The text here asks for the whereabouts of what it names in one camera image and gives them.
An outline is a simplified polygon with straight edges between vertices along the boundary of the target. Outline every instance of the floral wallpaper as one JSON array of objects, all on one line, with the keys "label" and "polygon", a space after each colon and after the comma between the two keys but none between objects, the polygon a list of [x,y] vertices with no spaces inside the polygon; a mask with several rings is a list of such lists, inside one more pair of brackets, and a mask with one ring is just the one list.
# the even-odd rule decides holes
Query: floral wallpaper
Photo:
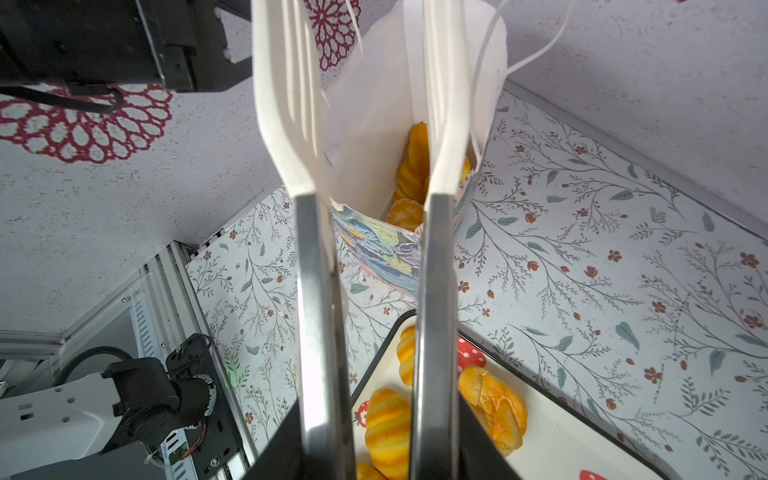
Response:
[{"label": "floral wallpaper", "polygon": [[[455,238],[460,321],[673,478],[768,478],[768,247],[502,92]],[[292,205],[188,270],[259,450],[296,397]],[[339,246],[356,387],[414,299]]]}]

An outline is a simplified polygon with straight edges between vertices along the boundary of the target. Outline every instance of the tray rim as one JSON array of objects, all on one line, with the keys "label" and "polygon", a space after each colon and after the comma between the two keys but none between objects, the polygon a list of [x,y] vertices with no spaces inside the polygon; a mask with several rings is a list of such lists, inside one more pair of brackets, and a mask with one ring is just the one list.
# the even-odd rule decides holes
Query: tray rim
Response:
[{"label": "tray rim", "polygon": [[[381,346],[379,347],[379,350],[374,355],[373,360],[371,360],[371,363],[368,365],[368,369],[366,369],[366,373],[360,379],[357,387],[355,388],[354,393],[352,394],[352,397],[350,398],[350,402],[352,403],[353,406],[357,403],[357,400],[360,397],[360,394],[362,393],[363,389],[366,387],[368,380],[373,374],[373,371],[378,366],[382,356],[384,356],[384,352],[387,350],[387,347],[389,347],[389,344],[392,342],[392,339],[395,338],[395,334],[397,334],[397,331],[402,325],[402,323],[415,315],[416,315],[416,309],[407,310],[402,315],[400,315],[398,319],[393,323],[392,328],[389,330],[389,333],[387,334],[386,338],[384,339]],[[497,362],[500,366],[502,366],[504,369],[509,371],[512,375],[518,377],[520,380],[525,382],[528,386],[532,387],[534,390],[541,393],[550,402],[553,402],[555,405],[557,405],[561,409],[565,410],[566,412],[570,413],[572,416],[576,417],[578,421],[580,421],[581,423],[584,423],[587,427],[596,431],[603,438],[607,439],[609,442],[619,447],[621,450],[623,450],[629,456],[637,460],[639,463],[648,467],[653,473],[655,473],[656,475],[659,475],[664,480],[671,480],[670,476],[662,472],[656,465],[650,463],[648,460],[641,457],[636,452],[633,452],[632,450],[630,450],[626,445],[619,442],[612,435],[609,435],[599,425],[592,422],[589,418],[580,414],[576,409],[574,409],[570,405],[565,405],[563,402],[558,400],[558,397],[554,396],[552,393],[545,390],[544,387],[540,386],[533,380],[529,379],[526,375],[523,375],[515,367],[509,365],[506,361],[504,361],[503,358],[501,358],[499,354],[497,354],[496,352],[489,352],[488,349],[482,345],[482,342],[478,339],[478,337],[472,331],[463,327],[461,324],[458,325],[458,334],[462,336],[465,340],[470,342],[475,348],[481,350],[486,356],[491,357],[495,362]]]}]

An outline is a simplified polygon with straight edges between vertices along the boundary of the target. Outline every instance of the black metal bracket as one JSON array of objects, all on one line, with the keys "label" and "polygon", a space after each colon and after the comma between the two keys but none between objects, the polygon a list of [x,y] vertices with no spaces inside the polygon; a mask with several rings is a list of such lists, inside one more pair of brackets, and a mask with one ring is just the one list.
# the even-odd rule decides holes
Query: black metal bracket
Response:
[{"label": "black metal bracket", "polygon": [[251,76],[231,62],[218,8],[250,20],[247,0],[0,2],[0,86],[162,84],[225,91]]},{"label": "black metal bracket", "polygon": [[[222,392],[226,388],[226,380],[216,374],[211,347],[210,337],[198,333],[190,336],[165,361],[170,379],[182,382],[193,379],[195,375],[205,375],[214,381],[214,388]],[[192,453],[197,477],[203,479],[214,475],[221,465],[226,465],[242,448],[243,440],[237,431],[232,409],[225,396],[219,394],[214,410],[207,418],[205,439]]]}]

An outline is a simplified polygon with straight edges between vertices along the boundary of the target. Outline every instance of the white paper bag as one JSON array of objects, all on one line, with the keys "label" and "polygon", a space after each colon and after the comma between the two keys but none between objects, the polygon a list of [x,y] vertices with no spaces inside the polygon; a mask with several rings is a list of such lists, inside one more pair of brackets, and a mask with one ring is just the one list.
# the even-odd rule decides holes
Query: white paper bag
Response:
[{"label": "white paper bag", "polygon": [[[495,9],[465,0],[468,79]],[[421,0],[400,0],[350,53],[326,89],[326,156],[332,165],[334,224],[370,274],[415,294],[419,237],[379,220],[390,205],[396,171],[414,124],[427,122]],[[478,76],[471,135],[484,149],[507,69],[506,29],[494,28]],[[472,152],[473,175],[457,194],[456,225],[478,182],[482,151]]]}]

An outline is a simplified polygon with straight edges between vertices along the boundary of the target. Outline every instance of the pastry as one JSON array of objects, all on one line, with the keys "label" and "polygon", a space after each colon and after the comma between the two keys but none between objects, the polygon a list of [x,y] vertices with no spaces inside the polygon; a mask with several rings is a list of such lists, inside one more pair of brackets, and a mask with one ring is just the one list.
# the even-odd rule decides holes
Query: pastry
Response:
[{"label": "pastry", "polygon": [[386,480],[386,478],[372,466],[357,462],[357,480]]},{"label": "pastry", "polygon": [[392,204],[392,208],[386,216],[387,223],[412,232],[419,228],[423,220],[424,207],[408,198],[402,198]]},{"label": "pastry", "polygon": [[416,348],[416,327],[410,326],[400,334],[397,344],[397,360],[400,360],[400,379],[407,386],[413,386],[413,355]]},{"label": "pastry", "polygon": [[408,477],[411,406],[390,389],[376,390],[369,400],[366,447],[373,466],[389,480]]},{"label": "pastry", "polygon": [[[467,157],[462,166],[463,182],[472,172]],[[427,125],[414,125],[408,136],[406,151],[397,167],[397,187],[386,221],[396,227],[415,231],[424,220],[424,202],[429,190],[429,138]]]},{"label": "pastry", "polygon": [[[464,183],[464,180],[469,177],[469,174],[472,173],[472,165],[469,163],[469,158],[464,157],[464,165],[462,165],[462,179],[458,181],[458,184],[461,185]],[[427,191],[429,190],[429,175],[427,175],[427,178],[424,179],[424,197],[426,199]]]},{"label": "pastry", "polygon": [[429,175],[429,139],[427,125],[416,124],[411,128],[402,163],[397,168],[397,188],[392,201],[407,198],[424,203],[424,179]]},{"label": "pastry", "polygon": [[528,409],[515,390],[475,365],[464,368],[458,390],[503,456],[522,446]]}]

